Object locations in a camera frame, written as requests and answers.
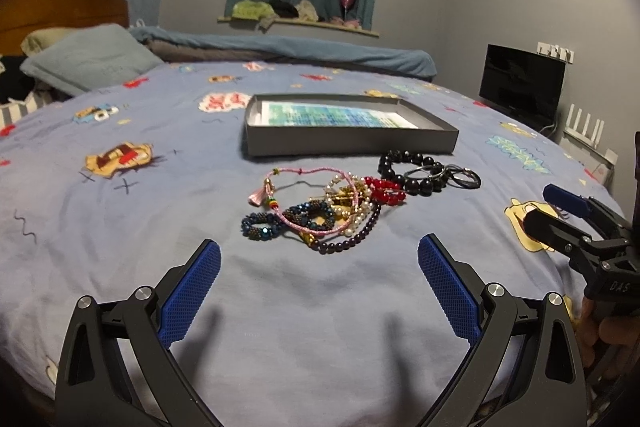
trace tv screen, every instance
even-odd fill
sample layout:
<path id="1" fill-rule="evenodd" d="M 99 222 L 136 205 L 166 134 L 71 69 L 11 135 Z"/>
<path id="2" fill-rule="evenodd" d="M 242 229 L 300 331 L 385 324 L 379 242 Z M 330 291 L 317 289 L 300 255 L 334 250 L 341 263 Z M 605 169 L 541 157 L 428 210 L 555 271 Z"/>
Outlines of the tv screen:
<path id="1" fill-rule="evenodd" d="M 480 96 L 524 116 L 554 123 L 566 64 L 554 58 L 490 44 Z"/>

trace gray box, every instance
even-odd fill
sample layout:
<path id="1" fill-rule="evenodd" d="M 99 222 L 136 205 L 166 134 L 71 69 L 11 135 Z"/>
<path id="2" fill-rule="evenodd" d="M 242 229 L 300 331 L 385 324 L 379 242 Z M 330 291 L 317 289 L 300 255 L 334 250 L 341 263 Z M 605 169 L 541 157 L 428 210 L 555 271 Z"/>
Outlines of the gray box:
<path id="1" fill-rule="evenodd" d="M 396 112 L 418 129 L 252 124 L 262 110 L 262 102 L 321 103 Z M 388 150 L 450 154 L 459 133 L 406 100 L 359 94 L 256 94 L 244 112 L 244 126 L 249 156 L 378 155 Z"/>

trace screw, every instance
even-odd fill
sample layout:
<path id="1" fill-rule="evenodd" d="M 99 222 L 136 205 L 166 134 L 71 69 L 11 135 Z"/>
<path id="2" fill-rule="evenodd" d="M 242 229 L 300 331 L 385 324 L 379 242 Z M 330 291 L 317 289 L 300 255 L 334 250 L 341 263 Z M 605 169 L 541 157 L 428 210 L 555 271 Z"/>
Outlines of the screw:
<path id="1" fill-rule="evenodd" d="M 149 286 L 142 286 L 142 288 L 138 288 L 136 290 L 136 299 L 138 299 L 139 301 L 145 301 L 151 296 L 151 293 L 153 292 L 154 291 L 149 288 Z"/>
<path id="2" fill-rule="evenodd" d="M 492 283 L 487 287 L 487 289 L 494 297 L 502 297 L 504 295 L 504 288 L 499 284 Z"/>
<path id="3" fill-rule="evenodd" d="M 553 306 L 559 306 L 562 304 L 562 297 L 557 293 L 549 293 L 549 302 L 553 304 Z"/>
<path id="4" fill-rule="evenodd" d="M 84 310 L 91 305 L 91 297 L 89 295 L 85 295 L 78 300 L 78 308 Z"/>

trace pink tassel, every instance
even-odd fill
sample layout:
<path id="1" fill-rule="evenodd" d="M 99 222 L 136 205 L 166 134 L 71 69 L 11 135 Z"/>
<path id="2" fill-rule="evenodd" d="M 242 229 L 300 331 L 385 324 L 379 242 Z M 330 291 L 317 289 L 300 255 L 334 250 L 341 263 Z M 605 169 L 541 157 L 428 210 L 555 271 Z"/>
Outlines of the pink tassel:
<path id="1" fill-rule="evenodd" d="M 258 188 L 258 190 L 256 190 L 253 194 L 251 194 L 251 196 L 249 196 L 249 204 L 252 204 L 253 206 L 261 206 L 264 198 L 266 197 L 267 189 L 265 188 L 265 185 L 263 185 L 262 187 Z"/>

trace blue gripper pad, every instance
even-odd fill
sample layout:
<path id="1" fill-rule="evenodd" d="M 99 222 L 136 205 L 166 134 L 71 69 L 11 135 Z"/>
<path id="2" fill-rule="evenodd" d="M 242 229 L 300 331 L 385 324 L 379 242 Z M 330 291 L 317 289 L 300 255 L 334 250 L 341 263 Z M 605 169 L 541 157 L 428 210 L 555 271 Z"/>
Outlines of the blue gripper pad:
<path id="1" fill-rule="evenodd" d="M 576 217 L 585 219 L 591 214 L 591 207 L 585 199 L 556 185 L 547 185 L 542 191 L 542 197 L 547 203 L 562 208 Z"/>
<path id="2" fill-rule="evenodd" d="M 211 241 L 191 264 L 162 306 L 158 337 L 165 349 L 181 341 L 220 272 L 220 247 Z"/>
<path id="3" fill-rule="evenodd" d="M 454 333 L 457 337 L 467 339 L 473 347 L 481 335 L 478 304 L 428 236 L 423 237 L 418 245 L 418 264 Z"/>

